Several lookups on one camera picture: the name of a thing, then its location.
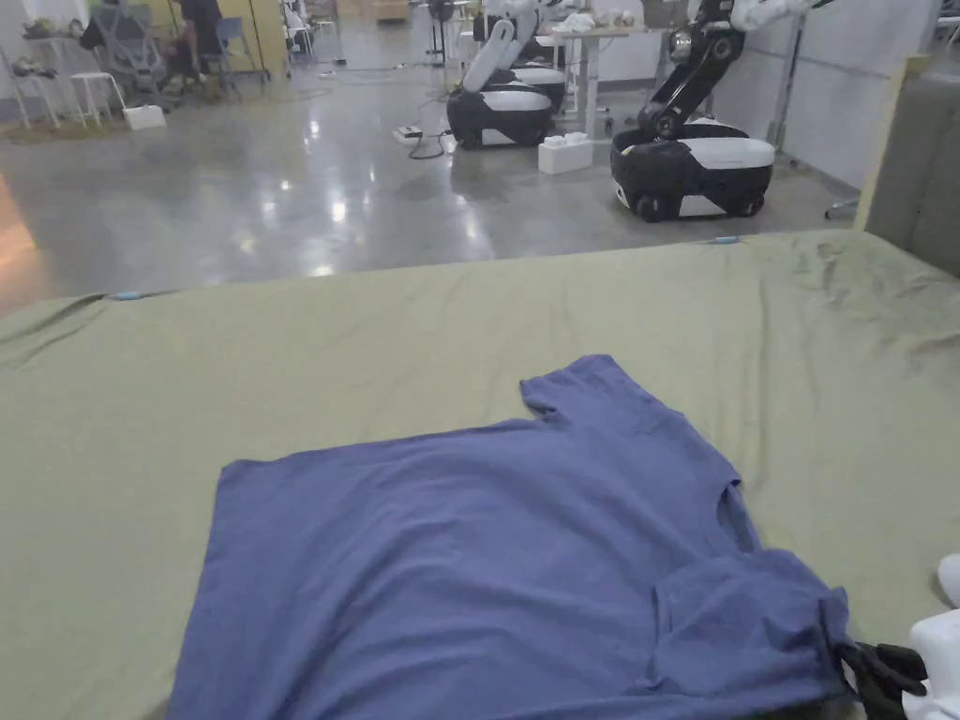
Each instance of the white wall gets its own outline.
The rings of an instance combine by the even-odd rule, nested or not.
[[[836,0],[806,20],[783,149],[862,187],[887,84],[926,48],[941,0]]]
[[[23,23],[27,22],[27,13],[20,0],[0,0],[0,47],[13,62],[27,52],[23,34]],[[0,65],[0,98],[13,96],[13,86]]]
[[[794,18],[747,36],[743,55],[713,92],[713,114],[751,137],[766,138],[777,114],[780,86],[792,56]]]
[[[629,10],[643,16],[639,0],[593,0],[594,12]],[[600,41],[600,80],[648,80],[657,74],[660,33],[642,33]]]
[[[57,22],[69,22],[79,19],[84,24],[89,19],[86,0],[4,0],[9,3],[22,2],[30,17],[49,17]]]
[[[804,24],[786,108],[783,149],[853,187],[874,150],[889,76],[926,48],[941,0],[836,0]],[[714,93],[713,111],[767,137],[793,57],[796,24],[784,18],[747,36],[746,50]]]

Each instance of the table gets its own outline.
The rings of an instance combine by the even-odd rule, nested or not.
[[[518,380],[588,353],[732,462],[854,637],[903,643],[958,549],[958,334],[960,282],[849,230],[25,308],[0,318],[0,717],[163,716],[227,463],[529,418]]]
[[[600,80],[600,40],[603,38],[613,42],[618,37],[627,37],[639,33],[661,33],[660,40],[660,59],[657,62],[657,74],[654,79],[654,86],[660,87],[664,80],[666,64],[669,61],[669,38],[670,32],[664,28],[647,28],[642,25],[633,27],[615,27],[594,28],[588,33],[574,33],[572,31],[558,30],[553,26],[547,30],[552,37],[560,39],[566,44],[570,40],[580,40],[580,68],[577,79],[577,122],[584,126],[584,132],[590,140],[596,139],[596,124],[593,118],[597,111],[597,86]],[[557,65],[559,51],[554,46],[554,66]]]

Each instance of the t-shirt sleeve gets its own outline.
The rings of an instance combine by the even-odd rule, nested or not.
[[[520,382],[523,401],[547,421],[598,422],[649,430],[682,418],[637,385],[609,355],[588,355],[572,365]]]
[[[616,458],[635,468],[638,478],[642,473],[656,476],[665,493],[662,502],[698,498],[697,512],[716,552],[760,547],[735,490],[740,480],[736,469],[681,413],[637,385],[609,355],[583,357],[525,380],[520,392],[541,421],[576,436],[598,462]],[[643,482],[649,492],[654,481],[647,477]]]

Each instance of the polished floor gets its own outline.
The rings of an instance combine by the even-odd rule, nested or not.
[[[348,70],[301,69],[242,104],[182,108],[166,130],[0,144],[0,314],[34,300],[602,251],[823,226],[841,191],[778,167],[750,220],[645,225],[593,167],[550,177],[535,150],[408,158],[391,130],[444,127],[456,70],[426,29],[347,23]],[[614,109],[619,123],[642,98]],[[429,141],[419,152],[439,149]]]

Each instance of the white box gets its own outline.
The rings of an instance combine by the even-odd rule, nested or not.
[[[593,143],[589,140],[574,145],[550,147],[541,143],[538,148],[540,171],[547,175],[581,170],[593,164]]]
[[[156,105],[127,108],[123,112],[127,116],[127,124],[130,125],[131,130],[167,127],[167,120],[163,117],[163,109]]]

